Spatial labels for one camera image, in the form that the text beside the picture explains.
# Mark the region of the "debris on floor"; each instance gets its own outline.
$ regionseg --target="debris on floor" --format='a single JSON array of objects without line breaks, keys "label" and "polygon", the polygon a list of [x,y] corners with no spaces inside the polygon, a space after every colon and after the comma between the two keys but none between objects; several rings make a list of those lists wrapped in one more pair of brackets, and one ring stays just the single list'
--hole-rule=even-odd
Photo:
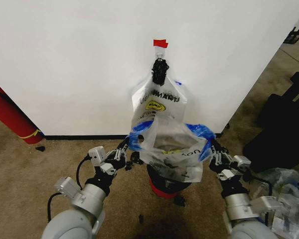
[{"label": "debris on floor", "polygon": [[180,207],[185,207],[186,206],[186,201],[182,196],[177,195],[177,196],[174,197],[174,204],[176,204]]},{"label": "debris on floor", "polygon": [[144,162],[140,160],[140,152],[133,152],[131,154],[131,160],[126,162],[125,170],[129,171],[132,169],[133,163],[142,165]]},{"label": "debris on floor", "polygon": [[131,161],[139,165],[142,165],[144,163],[143,161],[140,160],[140,152],[133,152],[131,154]]},{"label": "debris on floor", "polygon": [[39,147],[36,147],[35,149],[38,150],[38,151],[43,152],[45,150],[45,147],[44,146],[39,146]]},{"label": "debris on floor", "polygon": [[139,222],[140,224],[143,224],[144,222],[144,216],[142,214],[139,215]]},{"label": "debris on floor", "polygon": [[133,162],[131,162],[131,161],[127,161],[127,162],[126,162],[126,166],[125,166],[125,170],[126,170],[126,171],[131,170],[131,169],[132,169],[132,165],[133,165]]}]

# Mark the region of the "white plastic bag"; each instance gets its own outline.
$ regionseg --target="white plastic bag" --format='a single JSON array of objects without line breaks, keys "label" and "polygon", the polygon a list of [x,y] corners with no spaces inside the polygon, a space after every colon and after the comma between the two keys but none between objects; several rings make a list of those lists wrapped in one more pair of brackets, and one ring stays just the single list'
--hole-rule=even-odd
[{"label": "white plastic bag", "polygon": [[[299,173],[284,168],[266,170],[258,177],[271,182],[273,195],[282,204],[275,211],[272,231],[286,239],[299,239]],[[267,184],[260,185],[253,198],[266,196]]]},{"label": "white plastic bag", "polygon": [[[156,49],[157,57],[163,55],[163,50]],[[160,58],[157,62],[165,63]],[[214,133],[204,125],[182,122],[187,98],[181,83],[165,77],[165,73],[160,83],[154,76],[149,77],[133,91],[132,102],[134,116],[129,148],[139,151],[140,159],[166,179],[200,182],[202,161],[210,153]],[[139,142],[139,135],[144,138],[143,142]]]},{"label": "white plastic bag", "polygon": [[280,194],[282,207],[276,210],[272,231],[286,239],[299,239],[299,198]]},{"label": "white plastic bag", "polygon": [[155,84],[152,77],[149,77],[141,82],[132,94],[132,127],[152,120],[157,113],[162,117],[171,117],[182,122],[187,98],[181,84],[170,80],[168,76],[162,86]]}]

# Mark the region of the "red tape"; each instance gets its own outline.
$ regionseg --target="red tape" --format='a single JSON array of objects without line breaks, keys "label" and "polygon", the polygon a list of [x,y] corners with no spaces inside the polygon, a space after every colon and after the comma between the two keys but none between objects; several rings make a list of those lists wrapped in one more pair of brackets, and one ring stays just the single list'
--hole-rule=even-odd
[{"label": "red tape", "polygon": [[154,44],[154,46],[159,46],[159,47],[162,47],[162,48],[167,48],[167,46],[168,46],[168,43],[166,42],[166,39],[164,39],[164,40],[154,40],[153,44]]}]

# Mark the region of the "yellow label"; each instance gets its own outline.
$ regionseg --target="yellow label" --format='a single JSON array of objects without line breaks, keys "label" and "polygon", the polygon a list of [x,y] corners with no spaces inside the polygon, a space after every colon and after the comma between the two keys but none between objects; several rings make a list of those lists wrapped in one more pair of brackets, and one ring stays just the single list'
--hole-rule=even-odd
[{"label": "yellow label", "polygon": [[179,153],[180,151],[181,151],[180,149],[171,150],[171,151],[162,151],[162,154]]},{"label": "yellow label", "polygon": [[158,103],[156,101],[150,101],[146,107],[145,107],[146,110],[154,110],[154,111],[164,111],[166,110],[166,107],[161,104],[161,103]]},{"label": "yellow label", "polygon": [[35,132],[33,132],[32,134],[30,134],[30,135],[28,135],[28,136],[26,136],[26,137],[21,137],[21,136],[18,136],[19,138],[23,138],[23,139],[25,139],[25,138],[30,138],[30,137],[32,137],[32,136],[36,136],[39,132],[41,132],[40,130],[36,130]]}]

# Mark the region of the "black hose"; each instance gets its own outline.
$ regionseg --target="black hose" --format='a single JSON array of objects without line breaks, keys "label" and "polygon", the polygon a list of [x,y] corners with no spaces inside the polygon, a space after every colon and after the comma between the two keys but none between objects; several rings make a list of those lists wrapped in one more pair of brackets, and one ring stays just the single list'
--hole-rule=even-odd
[{"label": "black hose", "polygon": [[51,197],[49,198],[48,200],[48,222],[51,221],[51,202],[52,202],[52,199],[57,196],[57,195],[61,195],[62,193],[54,193],[51,195]]},{"label": "black hose", "polygon": [[82,164],[85,162],[85,161],[88,161],[88,160],[91,160],[90,156],[87,155],[85,158],[83,158],[83,160],[79,163],[77,169],[76,169],[76,183],[79,185],[80,189],[82,190],[82,186],[81,186],[81,183],[80,183],[80,168],[82,166]]}]

